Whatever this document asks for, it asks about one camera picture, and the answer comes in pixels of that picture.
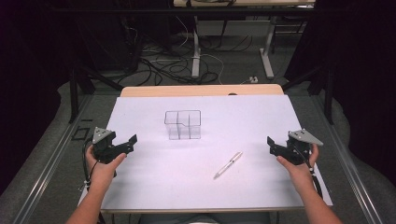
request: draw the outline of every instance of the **pen holder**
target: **pen holder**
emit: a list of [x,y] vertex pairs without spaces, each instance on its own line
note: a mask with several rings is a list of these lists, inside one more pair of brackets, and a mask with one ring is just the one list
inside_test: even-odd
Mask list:
[[170,140],[201,138],[199,110],[166,111],[164,123]]

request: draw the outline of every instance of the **hand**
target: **hand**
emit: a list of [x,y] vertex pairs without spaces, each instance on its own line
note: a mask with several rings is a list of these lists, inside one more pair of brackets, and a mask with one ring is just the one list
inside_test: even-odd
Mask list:
[[[312,167],[314,167],[318,155],[318,146],[313,144],[312,154],[309,156],[309,163]],[[302,194],[303,190],[315,190],[311,173],[309,172],[309,168],[305,163],[294,165],[281,156],[276,157],[276,159],[288,170],[290,179],[300,195]]]
[[104,164],[96,160],[93,156],[93,146],[90,146],[88,147],[85,158],[88,163],[88,170],[92,173],[90,189],[106,192],[113,180],[114,172],[126,158],[126,154],[121,153],[114,161]]

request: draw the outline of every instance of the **white pen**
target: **white pen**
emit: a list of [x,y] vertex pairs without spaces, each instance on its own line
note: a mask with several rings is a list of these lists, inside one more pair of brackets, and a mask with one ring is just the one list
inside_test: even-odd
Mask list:
[[230,168],[230,166],[236,161],[238,160],[240,157],[242,156],[242,152],[237,152],[231,159],[230,161],[225,164],[225,166],[223,166],[213,177],[214,179],[218,178],[219,176],[221,176],[228,168]]

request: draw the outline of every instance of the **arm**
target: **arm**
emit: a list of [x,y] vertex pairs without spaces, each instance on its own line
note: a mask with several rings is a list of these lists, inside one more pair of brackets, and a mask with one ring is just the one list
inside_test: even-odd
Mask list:
[[[317,158],[318,146],[312,145],[312,154],[309,157],[309,162],[311,163],[312,167],[314,167]],[[312,183],[312,176],[309,173],[309,169],[306,164],[296,166],[280,156],[278,156],[276,159],[289,171],[291,181],[303,200],[309,223],[342,223],[335,213],[329,208],[329,206],[323,202],[323,200],[317,194],[317,191],[315,190],[315,187]]]
[[111,163],[103,164],[97,162],[92,151],[93,146],[90,146],[86,154],[89,170],[92,170],[90,190],[66,223],[97,223],[102,200],[105,198],[114,172],[126,157],[126,154],[122,153]]

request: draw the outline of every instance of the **table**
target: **table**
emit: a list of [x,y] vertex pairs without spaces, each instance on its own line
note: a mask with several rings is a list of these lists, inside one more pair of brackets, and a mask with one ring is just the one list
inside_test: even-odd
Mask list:
[[[282,7],[312,5],[315,0],[236,0],[233,7]],[[175,7],[186,7],[187,0],[175,0]],[[192,7],[226,7],[224,3],[204,3],[191,0]],[[199,64],[201,49],[199,47],[198,35],[221,35],[223,21],[198,21],[195,17],[196,31],[194,32],[194,56],[192,61],[192,77],[199,76]],[[268,58],[272,37],[276,27],[276,17],[269,21],[227,21],[223,35],[255,35],[266,36],[265,46],[260,49],[262,64],[267,78],[274,78],[274,72]]]
[[[201,139],[168,139],[163,116],[165,111],[175,109],[201,110]],[[115,145],[135,133],[138,141],[134,152],[118,168],[102,212],[303,208],[289,174],[269,154],[266,144],[267,135],[281,144],[287,140],[288,131],[301,129],[288,96],[277,85],[125,88],[107,128],[117,133]],[[236,151],[243,151],[243,156],[213,179]],[[317,174],[324,200],[332,205],[318,167]]]

